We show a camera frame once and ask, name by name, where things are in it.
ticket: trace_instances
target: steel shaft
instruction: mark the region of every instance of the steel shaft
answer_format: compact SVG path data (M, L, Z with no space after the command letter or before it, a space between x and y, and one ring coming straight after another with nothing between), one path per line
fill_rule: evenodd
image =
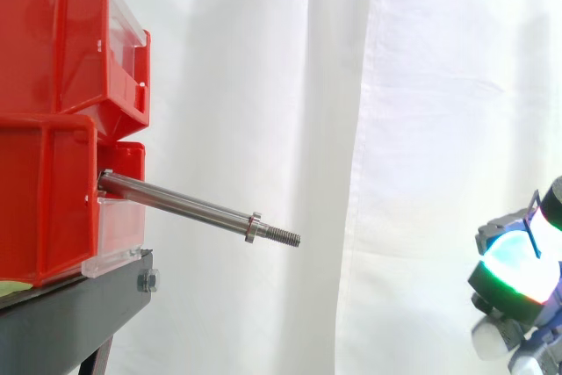
M179 214L231 232L246 236L252 243L256 236L298 247L300 236L261 222L261 214L248 215L217 206L201 199L188 197L131 177L118 175L106 170L98 181L98 189L107 191L133 202Z

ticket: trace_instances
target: white backdrop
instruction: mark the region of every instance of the white backdrop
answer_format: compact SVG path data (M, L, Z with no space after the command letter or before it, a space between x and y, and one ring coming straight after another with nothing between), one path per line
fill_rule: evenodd
M338 374L506 374L472 351L473 236L562 173L562 0L371 0Z
M126 0L152 34L147 180L302 234L148 211L162 274L108 374L329 374L368 0Z
M560 0L126 2L147 179L303 242L149 211L161 290L108 374L506 373L465 280L476 228L560 172Z

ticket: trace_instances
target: bolt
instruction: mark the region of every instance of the bolt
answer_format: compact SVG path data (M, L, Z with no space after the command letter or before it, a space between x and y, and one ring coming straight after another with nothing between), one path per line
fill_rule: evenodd
M160 271L157 269L146 270L142 282L142 290L146 293L154 293L160 286Z
M262 237L272 239L275 242L283 243L285 245L294 246L295 248L298 248L300 245L300 236L298 234L287 232L286 230L273 226L268 226Z

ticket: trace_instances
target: clear plastic bin front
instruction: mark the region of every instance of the clear plastic bin front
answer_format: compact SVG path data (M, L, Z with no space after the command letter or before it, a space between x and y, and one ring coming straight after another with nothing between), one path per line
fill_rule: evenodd
M82 263L82 274L95 278L141 258L145 206L124 199L99 198L97 255Z
M147 45L147 35L123 0L110 0L109 42L117 63L134 78L135 48Z

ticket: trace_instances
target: threaded end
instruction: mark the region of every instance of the threaded end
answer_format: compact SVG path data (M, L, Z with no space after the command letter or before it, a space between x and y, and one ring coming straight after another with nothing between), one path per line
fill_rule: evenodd
M294 246L295 248L298 248L300 244L300 236L298 234L287 232L286 230L272 226L267 227L264 237L272 239L275 242Z

